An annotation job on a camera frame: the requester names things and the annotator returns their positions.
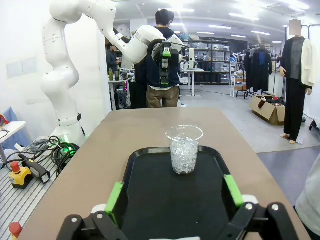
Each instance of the mannequin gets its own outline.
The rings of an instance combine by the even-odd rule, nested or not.
[[[279,68],[281,76],[286,78],[284,133],[280,137],[295,144],[304,114],[305,97],[312,94],[319,66],[316,47],[302,36],[301,21],[290,21],[290,35],[295,37],[286,41]]]

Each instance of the desk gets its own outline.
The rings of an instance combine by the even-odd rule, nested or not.
[[[9,124],[7,124],[7,125],[5,125],[5,126],[0,128],[0,130],[8,130],[9,131],[7,135],[6,135],[6,132],[0,132],[0,156],[1,156],[1,159],[2,159],[3,163],[7,162],[7,158],[6,158],[4,149],[2,148],[1,144],[5,140],[10,138],[13,134],[15,134],[16,132],[18,132],[21,129],[23,129],[26,126],[26,124],[27,123],[25,121],[12,121]]]
[[[256,196],[263,207],[283,203],[299,239],[310,239],[275,179],[220,110],[176,107],[111,112],[43,197],[19,240],[55,240],[68,215],[89,216],[94,206],[108,201],[115,182],[122,181],[130,155],[143,148],[168,147],[166,130],[181,124],[203,130],[200,144],[221,153],[242,194]],[[246,238],[259,239],[257,233]]]
[[[188,68],[185,72],[188,73],[188,89],[190,89],[191,73],[192,73],[192,94],[184,95],[185,97],[201,97],[202,95],[195,94],[195,81],[196,81],[196,72],[204,72],[205,70],[201,68],[191,69]]]
[[[123,85],[123,89],[124,89],[124,97],[126,97],[126,86],[128,88],[128,95],[130,96],[130,86],[129,86],[129,80],[119,80],[119,81],[116,81],[116,80],[113,80],[113,81],[108,81],[109,85],[110,85],[110,91],[111,91],[111,104],[112,104],[112,109],[113,111],[115,111],[117,108],[116,108],[116,99],[115,99],[115,88],[114,88],[114,84],[122,84]]]

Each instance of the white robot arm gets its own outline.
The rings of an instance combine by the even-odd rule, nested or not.
[[[76,102],[69,89],[79,81],[79,73],[67,50],[65,27],[80,20],[82,14],[94,19],[101,33],[122,54],[134,63],[140,63],[148,54],[148,47],[156,40],[165,40],[163,34],[150,25],[141,26],[129,43],[122,41],[123,35],[115,34],[113,26],[116,16],[115,3],[110,0],[55,0],[50,6],[52,19],[43,27],[42,40],[45,58],[53,67],[42,81],[42,90],[53,104],[59,126],[52,135],[81,146],[85,136],[79,120]],[[172,48],[181,51],[182,41],[172,38]]]

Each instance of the gray floor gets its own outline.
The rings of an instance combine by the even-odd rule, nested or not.
[[[304,189],[308,173],[319,154],[320,146],[316,146],[260,153],[258,156],[293,206]]]
[[[180,87],[181,89],[187,88],[186,85]],[[315,131],[309,131],[309,125],[312,122],[309,118],[301,126],[304,143],[291,145],[286,139],[280,138],[280,134],[283,133],[283,126],[270,125],[251,112],[249,108],[251,97],[245,100],[243,97],[232,98],[229,96],[230,87],[225,85],[196,85],[195,88],[196,94],[202,96],[182,96],[182,103],[186,104],[187,107],[216,107],[222,110],[256,153],[288,151],[320,146],[319,135]],[[189,94],[189,92],[181,90],[182,95]]]

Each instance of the khaki pants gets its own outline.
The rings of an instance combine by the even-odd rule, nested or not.
[[[161,108],[161,100],[164,108],[177,108],[179,99],[179,87],[173,86],[169,90],[154,90],[148,86],[146,99],[150,109]]]

